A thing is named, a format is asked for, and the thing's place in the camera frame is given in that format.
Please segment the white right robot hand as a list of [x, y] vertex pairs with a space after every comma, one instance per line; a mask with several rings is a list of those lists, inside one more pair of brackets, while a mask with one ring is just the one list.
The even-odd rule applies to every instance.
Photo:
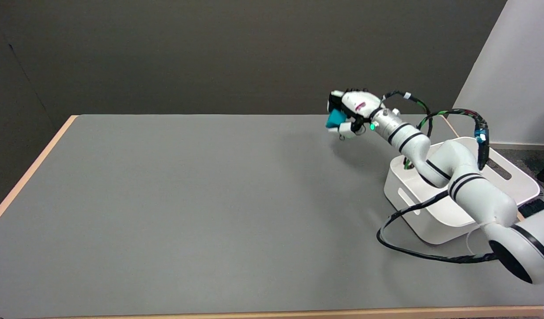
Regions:
[[375, 131], [379, 123], [374, 117], [385, 109], [383, 100], [364, 89], [331, 91], [325, 127], [341, 140], [363, 135], [367, 130]]

